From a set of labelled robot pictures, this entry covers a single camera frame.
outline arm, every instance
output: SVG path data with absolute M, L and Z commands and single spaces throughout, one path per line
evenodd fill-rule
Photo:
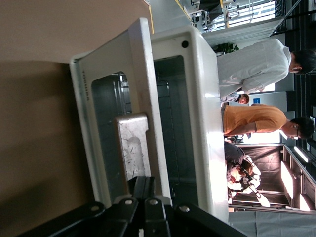
M 256 132 L 256 131 L 257 131 L 256 123 L 252 122 L 244 126 L 239 126 L 235 128 L 233 131 L 231 131 L 230 133 L 227 133 L 225 135 L 235 136 L 235 135 L 241 135 L 241 134 L 251 133 L 251 132 Z
M 224 96 L 223 98 L 221 98 L 221 102 L 231 102 L 231 101 L 235 101 L 236 99 L 238 99 L 239 95 L 234 92 L 228 96 Z
M 286 77 L 287 72 L 275 70 L 271 72 L 257 74 L 243 81 L 242 90 L 245 94 L 255 93 L 257 90 L 263 90 L 267 85 L 277 83 Z

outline hand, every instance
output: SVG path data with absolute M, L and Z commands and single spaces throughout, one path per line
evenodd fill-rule
M 232 183 L 235 183 L 235 182 L 236 182 L 236 179 L 234 178 L 234 176 L 231 176 L 231 182 L 232 182 Z

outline metal bolt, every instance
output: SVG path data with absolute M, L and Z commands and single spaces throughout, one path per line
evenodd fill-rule
M 97 210 L 99 210 L 99 207 L 98 207 L 98 206 L 93 206 L 93 207 L 91 207 L 91 211 L 97 211 Z
M 189 212 L 189 211 L 190 211 L 190 209 L 189 209 L 188 206 L 180 206 L 179 209 L 180 209 L 181 211 L 183 211 L 183 212 Z
M 126 200 L 126 201 L 125 201 L 125 204 L 126 204 L 126 205 L 131 205 L 132 203 L 133 203 L 133 200 Z
M 158 201 L 156 199 L 149 200 L 150 205 L 157 205 Z

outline man in white shirt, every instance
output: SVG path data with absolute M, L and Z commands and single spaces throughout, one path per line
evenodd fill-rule
M 278 39 L 269 39 L 217 57 L 217 67 L 221 98 L 240 88 L 249 94 L 282 80 L 289 72 L 314 70 L 316 51 L 290 52 Z

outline white shirt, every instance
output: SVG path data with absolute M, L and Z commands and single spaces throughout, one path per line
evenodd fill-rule
M 254 93 L 288 74 L 291 53 L 278 39 L 269 39 L 217 57 L 221 98 L 242 88 Z

